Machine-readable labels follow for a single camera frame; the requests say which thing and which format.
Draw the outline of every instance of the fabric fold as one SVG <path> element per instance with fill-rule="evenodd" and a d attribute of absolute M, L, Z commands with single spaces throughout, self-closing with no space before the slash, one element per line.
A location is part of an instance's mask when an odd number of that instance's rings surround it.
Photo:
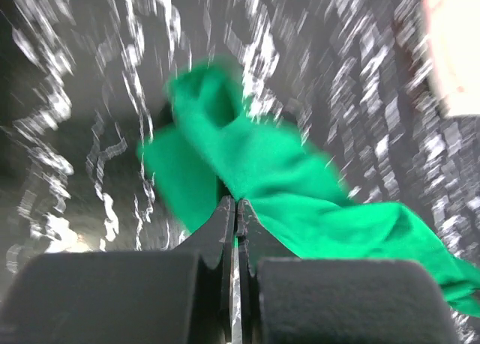
<path fill-rule="evenodd" d="M 261 224 L 297 256 L 417 261 L 454 309 L 480 316 L 477 268 L 450 254 L 404 205 L 351 200 L 330 158 L 303 145 L 295 128 L 253 123 L 242 86 L 222 64 L 199 64 L 166 91 L 175 126 L 157 132 L 139 154 L 189 230 L 215 209 L 219 178 L 235 200 L 250 200 Z"/>

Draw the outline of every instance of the green towel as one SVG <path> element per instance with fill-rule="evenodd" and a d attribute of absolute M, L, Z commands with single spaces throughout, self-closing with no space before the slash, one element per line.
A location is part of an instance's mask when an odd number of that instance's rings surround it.
<path fill-rule="evenodd" d="M 402 204 L 359 204 L 328 156 L 294 127 L 253 123 L 242 86 L 220 63 L 198 64 L 166 87 L 175 125 L 139 147 L 172 212 L 194 232 L 214 211 L 218 183 L 250 200 L 259 221 L 306 259 L 406 259 L 422 264 L 456 310 L 480 316 L 480 271 L 455 258 Z"/>

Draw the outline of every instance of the green cloth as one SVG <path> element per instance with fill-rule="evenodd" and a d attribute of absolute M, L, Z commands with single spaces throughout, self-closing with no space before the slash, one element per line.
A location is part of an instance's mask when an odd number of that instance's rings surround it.
<path fill-rule="evenodd" d="M 253 123 L 242 86 L 223 64 L 198 64 L 167 84 L 175 125 L 139 147 L 172 212 L 194 232 L 219 202 L 219 180 L 305 259 L 406 259 L 422 264 L 456 310 L 480 316 L 480 271 L 455 258 L 400 203 L 359 204 L 328 156 L 291 126 Z"/>

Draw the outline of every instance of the black foam pad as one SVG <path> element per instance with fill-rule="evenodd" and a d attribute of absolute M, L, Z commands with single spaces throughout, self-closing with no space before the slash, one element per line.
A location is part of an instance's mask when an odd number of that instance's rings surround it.
<path fill-rule="evenodd" d="M 439 286 L 414 262 L 259 263 L 262 342 L 458 343 Z"/>

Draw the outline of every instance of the blurred background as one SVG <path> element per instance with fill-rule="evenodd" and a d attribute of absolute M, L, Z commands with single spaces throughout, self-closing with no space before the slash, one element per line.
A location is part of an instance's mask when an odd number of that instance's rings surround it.
<path fill-rule="evenodd" d="M 217 54 L 243 66 L 253 120 L 294 121 L 357 200 L 406 203 L 480 264 L 480 123 L 440 117 L 418 3 L 0 0 L 0 298 L 46 251 L 168 250 L 188 236 L 135 148 L 162 121 L 167 78 Z M 474 343 L 478 323 L 454 317 Z"/>

